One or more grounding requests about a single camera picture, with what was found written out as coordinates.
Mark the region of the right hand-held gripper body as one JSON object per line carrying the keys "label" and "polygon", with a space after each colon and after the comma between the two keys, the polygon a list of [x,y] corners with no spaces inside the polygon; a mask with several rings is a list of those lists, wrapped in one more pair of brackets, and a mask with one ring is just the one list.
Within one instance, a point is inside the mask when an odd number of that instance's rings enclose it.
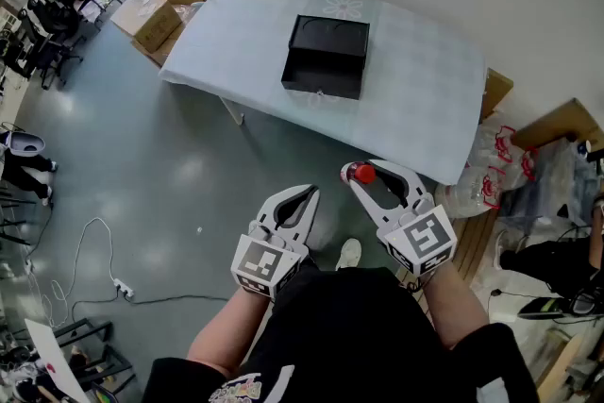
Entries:
{"label": "right hand-held gripper body", "polygon": [[387,252],[416,277],[433,273],[455,255],[458,237],[442,205],[416,215],[407,212],[397,222],[377,230]]}

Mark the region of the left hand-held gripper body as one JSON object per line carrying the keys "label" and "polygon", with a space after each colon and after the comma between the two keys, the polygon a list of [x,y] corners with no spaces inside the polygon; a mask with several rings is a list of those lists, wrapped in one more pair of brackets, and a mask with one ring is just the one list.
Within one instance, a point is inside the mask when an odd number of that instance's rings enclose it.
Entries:
{"label": "left hand-held gripper body", "polygon": [[308,255],[308,247],[297,235],[287,242],[284,235],[252,221],[249,233],[240,237],[230,271],[246,291],[274,300]]}

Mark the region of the small red-capped bottle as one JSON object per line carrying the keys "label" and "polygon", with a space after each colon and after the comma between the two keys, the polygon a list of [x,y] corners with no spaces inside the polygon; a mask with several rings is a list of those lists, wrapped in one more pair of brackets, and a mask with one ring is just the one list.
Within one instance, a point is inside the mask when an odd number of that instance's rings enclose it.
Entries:
{"label": "small red-capped bottle", "polygon": [[354,161],[347,163],[340,172],[342,182],[348,184],[351,180],[361,184],[370,184],[376,178],[376,170],[374,166],[364,161]]}

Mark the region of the black box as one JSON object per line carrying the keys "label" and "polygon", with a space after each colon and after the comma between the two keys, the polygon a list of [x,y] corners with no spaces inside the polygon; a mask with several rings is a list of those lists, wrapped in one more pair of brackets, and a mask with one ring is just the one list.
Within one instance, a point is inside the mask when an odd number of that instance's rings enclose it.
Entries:
{"label": "black box", "polygon": [[358,100],[369,30],[367,23],[297,16],[281,84],[291,91]]}

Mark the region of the person's left forearm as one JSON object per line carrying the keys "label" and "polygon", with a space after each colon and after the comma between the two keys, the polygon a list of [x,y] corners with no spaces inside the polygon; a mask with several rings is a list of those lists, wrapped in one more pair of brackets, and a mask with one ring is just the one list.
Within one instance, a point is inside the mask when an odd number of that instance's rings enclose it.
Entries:
{"label": "person's left forearm", "polygon": [[213,368],[227,378],[233,375],[250,349],[269,303],[264,295],[238,289],[197,334],[187,360]]}

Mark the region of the person's right forearm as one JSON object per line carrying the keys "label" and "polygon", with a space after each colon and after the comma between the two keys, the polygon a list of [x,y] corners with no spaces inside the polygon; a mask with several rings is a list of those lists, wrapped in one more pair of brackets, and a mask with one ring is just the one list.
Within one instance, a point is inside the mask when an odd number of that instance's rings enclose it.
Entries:
{"label": "person's right forearm", "polygon": [[435,330],[446,348],[490,324],[489,316],[453,263],[441,264],[423,283]]}

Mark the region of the flat cardboard box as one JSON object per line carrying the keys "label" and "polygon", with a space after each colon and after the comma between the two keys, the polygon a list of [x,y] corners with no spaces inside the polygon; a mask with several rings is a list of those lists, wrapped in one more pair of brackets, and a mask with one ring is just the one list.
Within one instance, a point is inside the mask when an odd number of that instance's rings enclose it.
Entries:
{"label": "flat cardboard box", "polygon": [[198,11],[199,6],[190,5],[173,5],[178,17],[181,21],[179,26],[166,38],[163,44],[155,51],[147,51],[139,42],[132,39],[130,44],[137,49],[141,54],[150,59],[156,66],[161,68],[165,61],[168,59],[172,49],[174,48],[176,41],[185,30],[189,21],[193,18],[195,13]]}

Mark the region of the person's right white shoe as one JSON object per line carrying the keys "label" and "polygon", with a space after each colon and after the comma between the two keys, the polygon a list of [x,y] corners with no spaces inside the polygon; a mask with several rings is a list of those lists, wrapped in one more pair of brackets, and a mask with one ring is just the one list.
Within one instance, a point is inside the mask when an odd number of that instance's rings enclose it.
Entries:
{"label": "person's right white shoe", "polygon": [[357,267],[361,259],[361,251],[361,243],[358,239],[350,238],[346,240],[341,248],[335,270]]}

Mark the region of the wooden slat pallet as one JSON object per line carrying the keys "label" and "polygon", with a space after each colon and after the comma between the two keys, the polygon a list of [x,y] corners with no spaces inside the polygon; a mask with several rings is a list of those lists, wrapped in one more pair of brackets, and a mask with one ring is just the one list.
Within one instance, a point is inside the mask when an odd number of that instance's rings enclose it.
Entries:
{"label": "wooden slat pallet", "polygon": [[[461,278],[468,283],[472,282],[477,273],[493,232],[496,216],[496,210],[487,210],[477,216],[449,220],[454,235],[457,237],[452,262]],[[419,301],[423,294],[422,282],[417,281],[412,269],[405,265],[400,254],[394,253],[394,260],[401,265],[401,269],[396,272],[397,279]]]}

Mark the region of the clear plastic bags red print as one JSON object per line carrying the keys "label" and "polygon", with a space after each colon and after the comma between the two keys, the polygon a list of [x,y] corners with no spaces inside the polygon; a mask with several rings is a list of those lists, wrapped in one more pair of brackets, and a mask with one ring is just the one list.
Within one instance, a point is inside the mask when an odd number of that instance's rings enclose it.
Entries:
{"label": "clear plastic bags red print", "polygon": [[437,186],[435,203],[451,219],[479,216],[500,208],[503,193],[535,179],[537,150],[512,141],[515,129],[492,115],[480,125],[459,181]]}

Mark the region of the white table leg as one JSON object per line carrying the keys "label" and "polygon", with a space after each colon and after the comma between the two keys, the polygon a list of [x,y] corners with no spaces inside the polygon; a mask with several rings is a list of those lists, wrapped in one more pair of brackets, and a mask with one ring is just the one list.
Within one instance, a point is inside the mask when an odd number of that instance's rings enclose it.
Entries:
{"label": "white table leg", "polygon": [[227,100],[223,97],[221,97],[221,102],[225,106],[226,110],[232,117],[235,124],[237,126],[242,126],[244,123],[244,114],[241,112],[239,106],[236,103],[234,103],[230,100]]}

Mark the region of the person's black clothing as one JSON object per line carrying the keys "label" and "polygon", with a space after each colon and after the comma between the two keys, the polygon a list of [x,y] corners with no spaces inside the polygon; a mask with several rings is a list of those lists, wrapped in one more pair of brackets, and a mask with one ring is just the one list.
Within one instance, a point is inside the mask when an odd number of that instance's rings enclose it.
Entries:
{"label": "person's black clothing", "polygon": [[540,403],[512,330],[493,323],[446,348],[428,303],[385,268],[305,262],[270,299],[230,377],[153,362],[142,403]]}

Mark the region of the brown cardboard sheet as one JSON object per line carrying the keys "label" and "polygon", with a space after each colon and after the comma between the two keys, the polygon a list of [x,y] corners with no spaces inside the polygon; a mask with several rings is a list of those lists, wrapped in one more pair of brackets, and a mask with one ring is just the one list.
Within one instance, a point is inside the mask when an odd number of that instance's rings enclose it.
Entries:
{"label": "brown cardboard sheet", "polygon": [[485,89],[482,96],[480,121],[483,122],[494,111],[497,105],[513,89],[513,81],[499,72],[488,68]]}

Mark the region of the light blue flowered tablecloth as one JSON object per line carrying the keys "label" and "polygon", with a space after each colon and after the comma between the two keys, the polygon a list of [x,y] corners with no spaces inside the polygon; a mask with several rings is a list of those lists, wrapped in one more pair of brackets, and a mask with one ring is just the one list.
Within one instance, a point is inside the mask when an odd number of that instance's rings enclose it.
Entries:
{"label": "light blue flowered tablecloth", "polygon": [[[368,24],[358,99],[283,87],[300,14]],[[378,0],[208,0],[159,75],[452,185],[477,131],[486,62],[447,26]]]}

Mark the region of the brown wooden board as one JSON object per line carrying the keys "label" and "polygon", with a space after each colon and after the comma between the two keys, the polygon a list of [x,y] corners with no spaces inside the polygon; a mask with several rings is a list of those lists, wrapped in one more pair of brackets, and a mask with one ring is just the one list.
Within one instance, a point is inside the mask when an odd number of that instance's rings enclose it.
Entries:
{"label": "brown wooden board", "polygon": [[596,119],[573,98],[512,135],[518,147],[539,148],[560,138],[589,141],[593,150],[604,148],[604,130]]}

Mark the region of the black metal rack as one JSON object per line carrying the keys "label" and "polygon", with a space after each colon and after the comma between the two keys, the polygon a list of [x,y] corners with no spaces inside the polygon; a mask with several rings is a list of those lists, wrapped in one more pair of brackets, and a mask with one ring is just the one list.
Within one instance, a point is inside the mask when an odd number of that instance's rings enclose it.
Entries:
{"label": "black metal rack", "polygon": [[92,391],[94,396],[100,391],[116,402],[117,395],[135,380],[136,374],[130,361],[110,343],[112,332],[112,322],[96,324],[83,318],[55,329],[53,334],[61,349],[71,349],[90,337],[101,344],[96,357],[75,369],[75,379],[83,390]]}

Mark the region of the white board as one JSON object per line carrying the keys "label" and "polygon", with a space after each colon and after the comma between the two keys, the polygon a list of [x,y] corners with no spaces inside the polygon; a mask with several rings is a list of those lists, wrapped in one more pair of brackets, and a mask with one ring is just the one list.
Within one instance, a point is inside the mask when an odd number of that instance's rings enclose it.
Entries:
{"label": "white board", "polygon": [[65,359],[52,328],[25,319],[30,339],[55,386],[76,403],[91,403]]}

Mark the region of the black office chair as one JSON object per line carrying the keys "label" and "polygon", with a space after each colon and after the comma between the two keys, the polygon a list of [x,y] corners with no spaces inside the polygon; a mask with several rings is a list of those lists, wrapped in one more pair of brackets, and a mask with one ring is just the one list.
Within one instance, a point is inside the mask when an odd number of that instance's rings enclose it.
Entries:
{"label": "black office chair", "polygon": [[46,36],[38,49],[36,68],[41,71],[42,88],[48,91],[57,77],[65,83],[61,75],[67,60],[84,58],[75,52],[77,44],[85,37],[69,43],[78,32],[80,16],[74,8],[61,7],[55,2],[44,3],[42,0],[28,0],[27,7],[36,15]]}

